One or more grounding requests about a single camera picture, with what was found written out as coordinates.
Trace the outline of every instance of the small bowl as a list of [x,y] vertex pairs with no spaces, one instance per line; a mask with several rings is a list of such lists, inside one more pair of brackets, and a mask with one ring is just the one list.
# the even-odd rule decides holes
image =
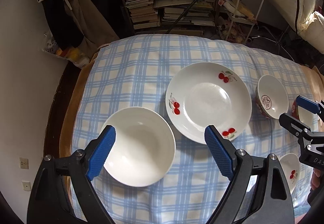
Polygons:
[[313,125],[313,114],[297,105],[296,100],[291,106],[291,116],[311,127]]
[[281,82],[272,75],[263,75],[258,82],[256,102],[260,112],[267,118],[279,119],[288,112],[288,95]]
[[292,193],[296,187],[300,170],[298,156],[294,153],[289,153],[281,157],[279,161],[285,174],[289,191]]
[[176,142],[168,123],[156,112],[129,107],[104,123],[116,130],[116,141],[104,168],[122,184],[143,187],[163,178],[172,166]]

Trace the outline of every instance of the small plate with cherry design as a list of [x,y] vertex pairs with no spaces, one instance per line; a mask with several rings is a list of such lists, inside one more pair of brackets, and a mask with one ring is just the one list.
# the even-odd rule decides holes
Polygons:
[[234,140],[247,126],[252,111],[250,93],[241,78],[212,62],[181,69],[169,83],[165,101],[175,128],[201,144],[206,144],[204,133],[209,125]]
[[289,191],[292,193],[296,187],[300,170],[298,156],[294,153],[289,153],[281,157],[279,161],[285,174]]

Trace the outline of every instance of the bowl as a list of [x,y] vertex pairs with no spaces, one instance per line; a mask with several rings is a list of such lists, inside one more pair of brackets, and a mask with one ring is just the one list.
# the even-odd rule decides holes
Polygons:
[[296,187],[300,170],[298,156],[294,153],[289,153],[281,157],[279,161],[285,174],[289,191],[292,193]]
[[156,112],[129,107],[115,112],[104,123],[116,130],[116,141],[104,168],[117,181],[133,187],[149,186],[172,166],[176,142],[168,123]]
[[310,111],[298,106],[296,100],[291,106],[291,116],[309,127],[312,127],[313,125],[313,114]]
[[288,95],[281,82],[272,75],[263,75],[258,82],[256,102],[260,112],[268,118],[279,119],[288,112]]
[[181,69],[167,87],[165,103],[175,128],[200,144],[206,144],[209,125],[224,138],[234,140],[246,128],[252,112],[251,96],[242,79],[213,62]]

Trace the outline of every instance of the plaid tablecloth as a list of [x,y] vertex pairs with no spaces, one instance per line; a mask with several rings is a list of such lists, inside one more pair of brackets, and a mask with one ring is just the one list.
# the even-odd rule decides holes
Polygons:
[[[119,109],[143,106],[162,115],[176,138],[176,157],[169,173],[159,182],[132,188],[114,180],[102,169],[93,186],[116,223],[205,223],[229,183],[207,146],[181,135],[166,114],[165,92],[171,78],[183,67],[200,61],[222,64],[245,82],[252,97],[252,117],[246,130],[233,141],[250,155],[278,157],[299,154],[297,139],[267,119],[255,104],[259,78],[271,74],[288,93],[289,104],[299,94],[312,93],[299,65],[263,50],[225,41],[179,35],[137,35],[111,43],[100,50],[85,87],[77,113],[72,151],[97,138],[106,119]],[[294,206],[303,204],[310,189],[312,169],[301,164],[293,192]],[[72,191],[78,217],[82,211]]]

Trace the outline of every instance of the white wall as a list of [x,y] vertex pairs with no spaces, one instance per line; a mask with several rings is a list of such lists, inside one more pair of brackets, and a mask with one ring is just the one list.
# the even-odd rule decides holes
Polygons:
[[[43,156],[47,118],[66,61],[40,51],[48,30],[36,0],[0,0],[0,191],[26,222],[30,192]],[[29,169],[19,168],[19,157]]]

